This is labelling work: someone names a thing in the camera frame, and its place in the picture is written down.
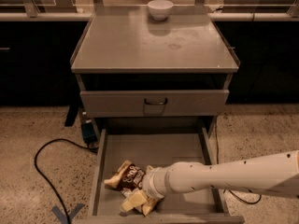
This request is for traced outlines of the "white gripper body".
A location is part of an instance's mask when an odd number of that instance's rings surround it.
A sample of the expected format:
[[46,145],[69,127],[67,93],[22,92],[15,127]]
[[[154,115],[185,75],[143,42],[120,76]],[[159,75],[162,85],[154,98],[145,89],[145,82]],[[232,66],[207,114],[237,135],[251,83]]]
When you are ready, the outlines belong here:
[[166,184],[167,169],[162,167],[154,168],[144,175],[142,189],[152,199],[162,199],[170,191]]

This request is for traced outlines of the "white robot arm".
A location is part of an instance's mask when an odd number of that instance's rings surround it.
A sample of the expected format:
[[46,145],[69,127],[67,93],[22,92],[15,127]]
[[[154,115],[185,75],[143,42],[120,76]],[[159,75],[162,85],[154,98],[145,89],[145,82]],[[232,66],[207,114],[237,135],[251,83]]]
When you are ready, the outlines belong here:
[[299,151],[289,151],[242,161],[205,165],[176,162],[153,168],[142,179],[141,189],[121,204],[128,212],[148,200],[161,200],[173,193],[202,189],[227,189],[255,194],[296,198],[299,195]]

